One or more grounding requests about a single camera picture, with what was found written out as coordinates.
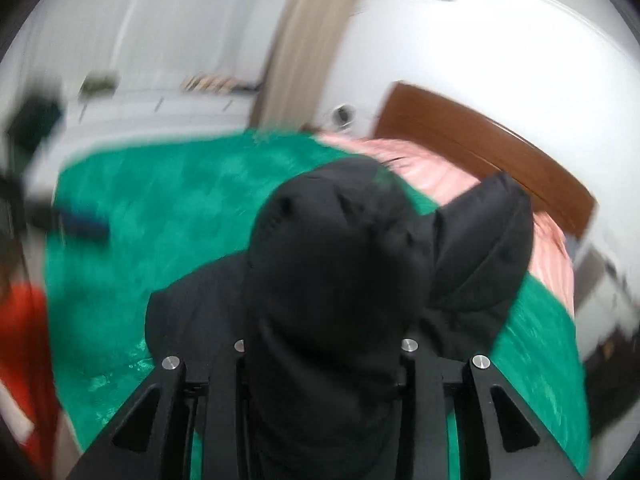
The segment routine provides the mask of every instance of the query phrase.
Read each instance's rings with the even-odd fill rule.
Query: green blanket
[[[93,208],[111,223],[107,247],[47,239],[54,377],[82,448],[152,368],[144,337],[149,295],[245,248],[273,189],[346,155],[307,136],[248,132],[97,153],[62,173],[56,200]],[[421,213],[436,208],[407,190]],[[589,428],[574,324],[530,275],[491,358],[584,473]],[[453,417],[449,429],[457,479]]]

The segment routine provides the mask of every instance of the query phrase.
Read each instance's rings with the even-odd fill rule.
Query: bed
[[[149,294],[245,248],[257,209],[278,184],[352,153],[379,158],[400,174],[422,213],[497,168],[508,170],[530,193],[538,213],[534,258],[491,358],[577,469],[586,471],[589,429],[572,321],[572,274],[558,226],[581,237],[593,197],[514,133],[407,84],[395,85],[373,140],[245,131],[112,146],[63,171],[56,200],[96,209],[110,218],[112,229],[105,248],[47,239],[54,378],[82,449],[152,368],[144,339]],[[447,171],[456,175],[429,183],[424,164],[430,157],[448,161]],[[449,186],[454,176],[457,184]],[[460,470],[452,416],[449,436],[455,479]],[[194,464],[199,452],[196,443]],[[192,470],[192,478],[197,476]]]

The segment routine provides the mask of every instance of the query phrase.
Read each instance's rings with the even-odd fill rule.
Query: metal bolt head
[[[486,370],[489,366],[491,366],[491,361],[485,355],[474,355],[474,358],[471,359],[471,362],[474,364],[476,368],[480,368],[481,370]]]
[[[418,349],[418,342],[415,339],[402,339],[401,347],[405,352],[415,352]]]
[[[165,370],[175,370],[180,365],[180,358],[170,355],[162,359],[162,368]]]

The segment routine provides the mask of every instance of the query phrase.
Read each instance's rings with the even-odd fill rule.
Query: black jacket
[[[267,479],[394,476],[400,341],[488,354],[527,270],[527,195],[498,173],[428,216],[363,157],[282,184],[246,251],[152,295],[156,362],[211,361],[244,338],[254,446]]]

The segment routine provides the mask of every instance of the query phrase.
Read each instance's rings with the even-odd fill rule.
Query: black metal bracket
[[[455,410],[462,480],[571,480],[580,475],[485,356],[435,356],[418,337],[401,352],[396,480],[448,480],[447,411]],[[208,367],[169,356],[80,458],[69,480],[187,480],[196,411],[205,410],[202,480],[260,480],[251,448],[244,353]]]

